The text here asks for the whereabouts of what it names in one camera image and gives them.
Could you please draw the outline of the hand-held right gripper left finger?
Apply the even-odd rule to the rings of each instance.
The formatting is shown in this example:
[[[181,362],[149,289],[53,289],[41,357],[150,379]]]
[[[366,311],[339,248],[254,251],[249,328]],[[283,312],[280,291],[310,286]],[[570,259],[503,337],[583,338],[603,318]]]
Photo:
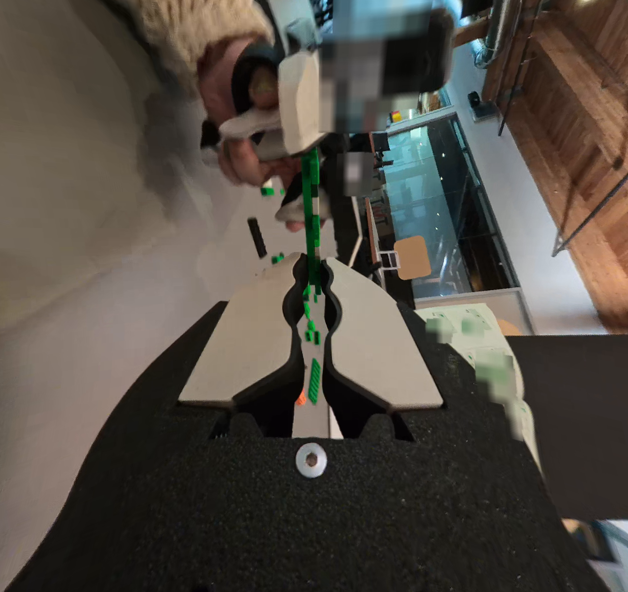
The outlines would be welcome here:
[[[291,438],[305,379],[298,323],[307,284],[307,256],[294,252],[238,288],[178,402],[251,414],[264,436]]]

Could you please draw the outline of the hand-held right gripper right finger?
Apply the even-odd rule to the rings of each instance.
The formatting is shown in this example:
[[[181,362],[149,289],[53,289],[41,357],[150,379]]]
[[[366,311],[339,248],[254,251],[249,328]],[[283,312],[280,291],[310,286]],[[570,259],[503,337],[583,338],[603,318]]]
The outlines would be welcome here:
[[[357,439],[374,415],[440,410],[444,399],[420,351],[420,319],[375,282],[335,258],[321,265],[325,322],[323,394],[345,439]]]

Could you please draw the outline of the green mosaic lego panel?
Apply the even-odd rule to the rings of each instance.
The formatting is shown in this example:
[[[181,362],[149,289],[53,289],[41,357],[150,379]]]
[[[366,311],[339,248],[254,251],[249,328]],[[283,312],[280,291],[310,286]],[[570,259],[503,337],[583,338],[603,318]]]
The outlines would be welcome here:
[[[308,264],[307,293],[313,294],[316,303],[322,293],[320,274],[320,164],[318,150],[312,148],[301,158],[303,211],[305,223],[306,255]]]

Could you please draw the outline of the person's left forearm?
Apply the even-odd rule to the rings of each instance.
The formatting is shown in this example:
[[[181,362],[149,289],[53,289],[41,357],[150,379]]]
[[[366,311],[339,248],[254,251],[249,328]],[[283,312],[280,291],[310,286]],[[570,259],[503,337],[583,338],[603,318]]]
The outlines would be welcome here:
[[[198,91],[197,62],[208,46],[239,38],[276,41],[272,22],[256,0],[112,1],[190,94]]]

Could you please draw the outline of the black lego plate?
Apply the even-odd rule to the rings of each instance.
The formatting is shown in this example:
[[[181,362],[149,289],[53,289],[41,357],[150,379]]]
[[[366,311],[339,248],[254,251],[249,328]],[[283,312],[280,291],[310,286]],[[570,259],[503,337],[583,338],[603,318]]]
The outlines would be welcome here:
[[[250,217],[247,219],[247,225],[249,227],[258,258],[265,258],[268,255],[268,251],[266,249],[259,222],[255,217]]]

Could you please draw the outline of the pile of loose lego pieces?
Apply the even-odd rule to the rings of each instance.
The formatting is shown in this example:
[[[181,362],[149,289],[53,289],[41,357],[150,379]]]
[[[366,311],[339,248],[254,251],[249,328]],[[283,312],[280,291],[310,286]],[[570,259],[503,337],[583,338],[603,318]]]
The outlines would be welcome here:
[[[305,341],[313,343],[314,345],[320,345],[321,333],[317,329],[316,324],[313,321],[312,314],[311,314],[311,306],[310,306],[311,296],[313,296],[313,302],[316,304],[318,302],[318,299],[317,299],[318,291],[316,291],[316,288],[311,283],[308,283],[302,293],[304,314],[307,321],[307,326],[305,330]]]

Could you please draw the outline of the tan chair back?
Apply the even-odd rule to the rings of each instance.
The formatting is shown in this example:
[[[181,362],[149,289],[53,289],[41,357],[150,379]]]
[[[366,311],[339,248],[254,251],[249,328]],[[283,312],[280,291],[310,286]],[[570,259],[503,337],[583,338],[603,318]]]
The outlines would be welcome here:
[[[400,280],[412,281],[425,278],[432,273],[425,238],[414,235],[397,240],[393,248],[397,262],[397,275]]]

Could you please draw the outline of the glass partition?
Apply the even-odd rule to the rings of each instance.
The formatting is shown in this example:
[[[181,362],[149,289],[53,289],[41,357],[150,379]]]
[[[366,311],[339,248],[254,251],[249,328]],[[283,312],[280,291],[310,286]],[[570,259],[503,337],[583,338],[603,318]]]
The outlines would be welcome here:
[[[381,248],[419,235],[429,262],[428,274],[412,280],[387,273],[391,295],[413,305],[520,287],[458,116],[388,133],[382,163],[371,198]]]

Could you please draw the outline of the white paper with green print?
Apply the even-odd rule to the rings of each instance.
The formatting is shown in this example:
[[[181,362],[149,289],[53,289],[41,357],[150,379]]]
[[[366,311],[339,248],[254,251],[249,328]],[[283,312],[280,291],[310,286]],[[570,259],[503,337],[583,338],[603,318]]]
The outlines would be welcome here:
[[[428,337],[471,366],[480,389],[504,408],[514,438],[534,449],[534,417],[524,399],[521,368],[492,310],[473,303],[420,308],[415,314],[426,323]]]

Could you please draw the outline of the black panel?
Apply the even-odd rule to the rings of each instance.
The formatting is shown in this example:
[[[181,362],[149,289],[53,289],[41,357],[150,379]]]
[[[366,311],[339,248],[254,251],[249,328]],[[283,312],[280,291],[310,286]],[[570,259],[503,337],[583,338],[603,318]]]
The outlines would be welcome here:
[[[627,519],[627,336],[508,337],[563,518]]]

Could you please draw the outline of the metal pipe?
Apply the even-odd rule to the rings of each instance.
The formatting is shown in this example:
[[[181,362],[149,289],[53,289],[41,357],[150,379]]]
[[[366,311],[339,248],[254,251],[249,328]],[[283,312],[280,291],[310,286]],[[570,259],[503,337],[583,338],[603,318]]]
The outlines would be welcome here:
[[[474,65],[486,69],[497,59],[506,39],[509,12],[514,0],[493,0],[489,28],[481,48],[475,52]]]

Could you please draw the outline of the black metal rail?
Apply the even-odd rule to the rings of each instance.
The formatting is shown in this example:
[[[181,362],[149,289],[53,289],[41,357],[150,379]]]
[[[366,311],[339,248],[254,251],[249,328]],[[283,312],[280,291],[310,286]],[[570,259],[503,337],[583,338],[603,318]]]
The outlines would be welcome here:
[[[611,189],[604,195],[604,197],[586,213],[584,219],[573,229],[573,231],[567,233],[567,226],[569,221],[569,212],[572,206],[575,205],[577,189],[575,184],[572,184],[567,194],[567,200],[564,207],[563,215],[559,225],[556,227],[556,236],[554,239],[553,248],[551,251],[551,257],[555,258],[561,252],[566,251],[573,240],[595,219],[600,212],[608,206],[611,200],[623,190],[627,184],[627,159],[617,157],[611,166],[613,172],[620,175],[619,180],[612,186]]]

